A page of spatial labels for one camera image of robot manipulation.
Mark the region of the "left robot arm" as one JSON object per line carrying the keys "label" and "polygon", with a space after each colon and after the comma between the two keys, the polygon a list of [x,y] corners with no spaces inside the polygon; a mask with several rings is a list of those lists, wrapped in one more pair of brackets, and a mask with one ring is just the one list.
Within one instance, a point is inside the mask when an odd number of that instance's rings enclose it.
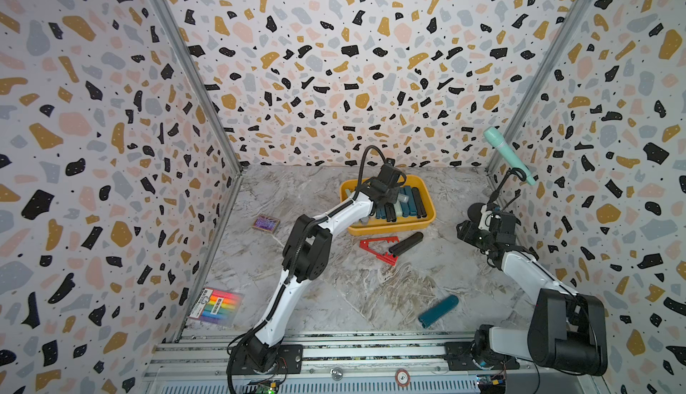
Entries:
{"label": "left robot arm", "polygon": [[353,224],[374,216],[381,207],[397,202],[399,191],[407,182],[407,174],[382,157],[379,173],[364,177],[366,157],[372,151],[383,155],[376,146],[364,149],[357,184],[349,197],[322,215],[302,215],[294,223],[282,251],[282,272],[277,288],[258,324],[227,346],[229,366],[244,354],[258,372],[270,370],[298,302],[329,263],[333,240]]}

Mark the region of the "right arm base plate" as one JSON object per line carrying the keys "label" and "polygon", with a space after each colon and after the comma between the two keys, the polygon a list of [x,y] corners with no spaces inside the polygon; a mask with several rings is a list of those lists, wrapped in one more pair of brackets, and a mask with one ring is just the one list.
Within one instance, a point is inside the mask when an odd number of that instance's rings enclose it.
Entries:
{"label": "right arm base plate", "polygon": [[450,341],[444,347],[444,359],[450,371],[502,371],[521,367],[515,358],[492,351],[484,341]]}

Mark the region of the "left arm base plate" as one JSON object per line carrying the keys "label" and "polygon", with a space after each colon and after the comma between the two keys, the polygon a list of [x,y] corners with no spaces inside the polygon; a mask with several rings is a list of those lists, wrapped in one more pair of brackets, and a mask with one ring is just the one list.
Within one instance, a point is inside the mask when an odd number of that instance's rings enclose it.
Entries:
{"label": "left arm base plate", "polygon": [[230,352],[227,374],[249,376],[300,374],[303,352],[304,346],[300,344],[278,344],[267,347],[258,340],[250,342],[247,346],[236,346]]}

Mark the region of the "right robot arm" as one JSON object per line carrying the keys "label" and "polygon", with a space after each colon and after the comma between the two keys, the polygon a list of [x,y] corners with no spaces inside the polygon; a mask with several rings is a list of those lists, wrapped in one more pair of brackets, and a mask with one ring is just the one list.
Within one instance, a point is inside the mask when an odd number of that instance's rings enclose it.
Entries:
{"label": "right robot arm", "polygon": [[565,374],[604,375],[608,352],[602,302],[559,281],[534,252],[517,245],[520,222],[512,213],[495,204],[473,204],[467,216],[457,225],[457,238],[476,247],[534,304],[526,330],[480,326],[471,348],[475,365],[488,369],[514,358]]}

